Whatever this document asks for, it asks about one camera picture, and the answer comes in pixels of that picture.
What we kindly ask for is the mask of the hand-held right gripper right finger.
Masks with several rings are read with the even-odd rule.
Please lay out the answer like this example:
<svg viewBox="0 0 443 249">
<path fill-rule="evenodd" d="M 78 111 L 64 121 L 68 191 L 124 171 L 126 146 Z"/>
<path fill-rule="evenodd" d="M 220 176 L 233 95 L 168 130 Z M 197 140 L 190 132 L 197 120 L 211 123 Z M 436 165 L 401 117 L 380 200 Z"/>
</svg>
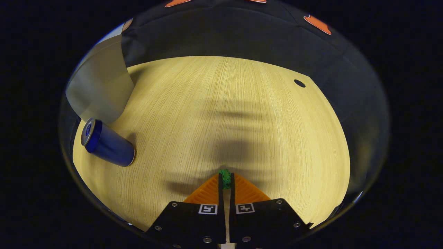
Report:
<svg viewBox="0 0 443 249">
<path fill-rule="evenodd" d="M 283 198 L 245 200 L 245 189 L 262 192 L 238 174 L 231 174 L 230 242 L 236 249 L 287 249 L 309 235 L 305 223 Z"/>
</svg>

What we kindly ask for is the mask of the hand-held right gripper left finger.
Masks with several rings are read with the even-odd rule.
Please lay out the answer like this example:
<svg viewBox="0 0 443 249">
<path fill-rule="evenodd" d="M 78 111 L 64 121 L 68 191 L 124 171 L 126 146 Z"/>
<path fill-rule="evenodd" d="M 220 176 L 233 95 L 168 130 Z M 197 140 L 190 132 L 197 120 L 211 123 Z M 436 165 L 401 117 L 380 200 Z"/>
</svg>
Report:
<svg viewBox="0 0 443 249">
<path fill-rule="evenodd" d="M 185 201 L 169 202 L 144 236 L 160 249 L 220 249 L 226 243 L 223 187 L 218 173 Z"/>
</svg>

